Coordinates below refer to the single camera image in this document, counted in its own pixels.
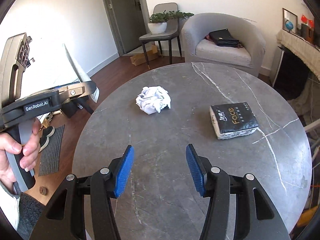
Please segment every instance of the cardboard box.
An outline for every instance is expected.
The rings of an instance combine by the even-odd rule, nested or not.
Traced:
[[[157,46],[152,45],[151,46],[151,50],[148,50],[147,54],[148,54],[149,61],[158,58],[159,55],[158,55]],[[146,58],[144,57],[144,53],[140,53],[140,54],[134,55],[130,59],[131,59],[132,64],[135,65],[135,66],[139,66],[139,65],[147,62]]]

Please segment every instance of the doormat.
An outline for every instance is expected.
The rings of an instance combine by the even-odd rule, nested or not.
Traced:
[[[56,128],[50,137],[48,146],[41,153],[39,175],[43,176],[59,171],[60,149],[64,125]]]

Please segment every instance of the red flag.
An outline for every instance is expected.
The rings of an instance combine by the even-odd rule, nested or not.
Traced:
[[[312,29],[315,27],[315,24],[314,24],[313,20],[308,20],[308,25]]]
[[[307,24],[307,23],[308,23],[308,19],[307,19],[307,17],[305,17],[304,15],[302,15],[301,21],[302,21],[304,24]]]

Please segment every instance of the potted plant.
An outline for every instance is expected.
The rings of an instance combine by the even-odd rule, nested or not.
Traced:
[[[165,33],[167,29],[167,22],[172,19],[187,19],[193,16],[193,13],[184,13],[180,11],[170,11],[163,13],[156,13],[150,16],[148,27],[152,34]]]

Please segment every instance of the picture frame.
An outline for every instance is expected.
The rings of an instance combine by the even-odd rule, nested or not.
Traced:
[[[298,16],[285,8],[282,8],[282,15],[282,29],[289,32],[288,28],[285,26],[286,21],[289,20],[293,24],[293,29],[290,32],[298,34]]]

